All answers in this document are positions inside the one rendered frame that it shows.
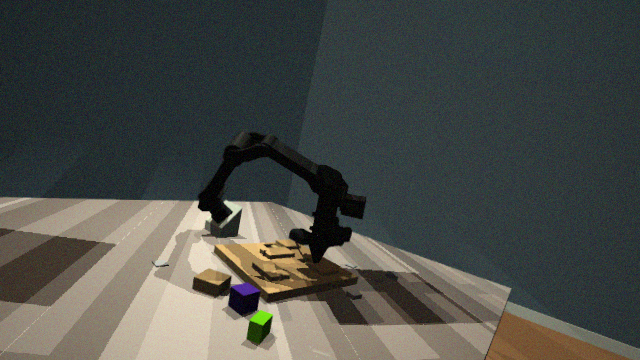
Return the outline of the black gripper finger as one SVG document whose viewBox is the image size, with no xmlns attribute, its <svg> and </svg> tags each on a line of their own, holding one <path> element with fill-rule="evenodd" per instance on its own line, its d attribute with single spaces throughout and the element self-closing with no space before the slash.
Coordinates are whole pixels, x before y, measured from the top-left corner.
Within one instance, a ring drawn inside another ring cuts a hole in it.
<svg viewBox="0 0 640 360">
<path fill-rule="evenodd" d="M 311 245 L 308 245 L 308 246 L 311 251 L 313 263 L 317 263 L 319 259 L 320 251 L 325 245 L 324 244 L 315 245 L 314 243 L 312 243 Z"/>
<path fill-rule="evenodd" d="M 317 263 L 319 263 L 319 262 L 320 262 L 320 260 L 321 260 L 322 256 L 324 255 L 325 251 L 326 251 L 328 248 L 330 248 L 330 246 L 328 246 L 328 244 L 327 244 L 326 242 L 324 242 L 324 241 L 323 241 L 323 242 L 322 242 L 322 244 L 324 244 L 325 246 L 324 246 L 324 247 L 321 249 L 321 251 L 320 251 L 320 255 L 319 255 L 319 259 L 318 259 L 318 262 L 317 262 Z"/>
</svg>

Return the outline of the purple cube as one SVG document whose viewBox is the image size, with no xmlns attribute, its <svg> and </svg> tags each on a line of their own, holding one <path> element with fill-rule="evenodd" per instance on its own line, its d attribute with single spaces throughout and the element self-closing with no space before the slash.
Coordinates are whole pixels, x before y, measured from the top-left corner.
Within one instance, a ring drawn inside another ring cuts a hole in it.
<svg viewBox="0 0 640 360">
<path fill-rule="evenodd" d="M 240 316 L 258 309 L 260 290 L 249 283 L 231 287 L 228 306 Z"/>
</svg>

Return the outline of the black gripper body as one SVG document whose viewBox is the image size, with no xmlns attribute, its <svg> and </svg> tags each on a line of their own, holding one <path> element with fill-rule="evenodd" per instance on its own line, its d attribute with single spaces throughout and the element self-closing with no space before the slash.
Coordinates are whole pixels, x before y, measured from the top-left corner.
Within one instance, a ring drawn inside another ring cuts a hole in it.
<svg viewBox="0 0 640 360">
<path fill-rule="evenodd" d="M 339 218 L 336 217 L 336 214 L 324 213 L 318 210 L 313 212 L 312 216 L 315 217 L 313 226 L 310 226 L 309 228 L 312 232 L 308 232 L 304 229 L 292 229 L 289 233 L 290 240 L 302 246 L 311 245 L 312 243 L 319 245 L 322 244 L 323 241 L 327 243 L 323 237 L 324 233 L 322 233 L 322 236 L 318 235 L 319 227 L 325 219 L 329 219 L 329 222 L 334 222 L 335 219 Z"/>
</svg>

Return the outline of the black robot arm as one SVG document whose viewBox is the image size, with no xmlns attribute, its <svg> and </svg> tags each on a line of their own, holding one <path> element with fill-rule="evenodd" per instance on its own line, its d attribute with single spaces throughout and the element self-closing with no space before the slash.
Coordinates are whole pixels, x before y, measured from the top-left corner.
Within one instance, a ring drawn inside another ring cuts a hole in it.
<svg viewBox="0 0 640 360">
<path fill-rule="evenodd" d="M 222 165 L 199 194 L 198 208 L 201 211 L 209 211 L 217 224 L 231 215 L 233 212 L 221 199 L 228 188 L 224 182 L 235 167 L 260 157 L 269 157 L 306 180 L 312 192 L 319 195 L 316 210 L 336 214 L 337 208 L 340 207 L 341 215 L 363 220 L 366 197 L 347 194 L 349 186 L 339 171 L 310 161 L 279 141 L 273 134 L 262 134 L 258 131 L 238 132 L 224 148 Z M 339 219 L 335 219 L 334 222 L 325 219 L 318 230 L 319 236 L 322 236 L 322 233 L 328 246 L 342 247 L 345 242 L 350 241 L 352 229 L 340 227 Z"/>
</svg>

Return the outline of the tan block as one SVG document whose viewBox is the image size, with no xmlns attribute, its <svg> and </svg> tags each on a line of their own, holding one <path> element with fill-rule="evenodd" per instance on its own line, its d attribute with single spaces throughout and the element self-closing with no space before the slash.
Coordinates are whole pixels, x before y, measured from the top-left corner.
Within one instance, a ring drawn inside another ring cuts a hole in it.
<svg viewBox="0 0 640 360">
<path fill-rule="evenodd" d="M 218 298 L 231 287 L 231 275 L 208 268 L 194 276 L 192 289 Z"/>
</svg>

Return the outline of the green block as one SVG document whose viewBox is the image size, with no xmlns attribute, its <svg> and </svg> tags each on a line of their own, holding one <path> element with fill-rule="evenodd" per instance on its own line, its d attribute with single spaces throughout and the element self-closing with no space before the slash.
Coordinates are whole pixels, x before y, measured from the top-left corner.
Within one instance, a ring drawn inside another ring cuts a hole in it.
<svg viewBox="0 0 640 360">
<path fill-rule="evenodd" d="M 249 322 L 246 339 L 256 343 L 262 343 L 270 333 L 273 315 L 260 310 Z"/>
</svg>

